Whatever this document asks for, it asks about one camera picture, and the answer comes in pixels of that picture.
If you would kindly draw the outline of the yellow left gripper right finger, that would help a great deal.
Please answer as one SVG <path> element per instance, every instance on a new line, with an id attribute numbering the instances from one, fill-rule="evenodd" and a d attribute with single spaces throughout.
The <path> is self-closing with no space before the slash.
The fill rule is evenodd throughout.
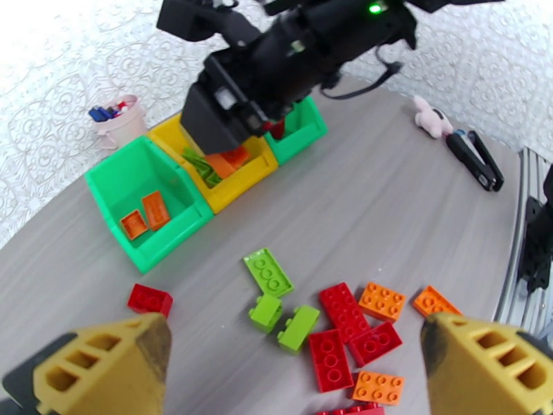
<path id="1" fill-rule="evenodd" d="M 522 328 L 428 316 L 421 350 L 432 414 L 551 414 L 552 346 Z"/>

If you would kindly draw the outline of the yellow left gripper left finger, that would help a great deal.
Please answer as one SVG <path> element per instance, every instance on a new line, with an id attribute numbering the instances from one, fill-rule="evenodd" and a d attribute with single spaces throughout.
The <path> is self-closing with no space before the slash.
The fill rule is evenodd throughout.
<path id="1" fill-rule="evenodd" d="M 39 414 L 162 414 L 172 336 L 160 313 L 78 329 L 33 371 Z"/>

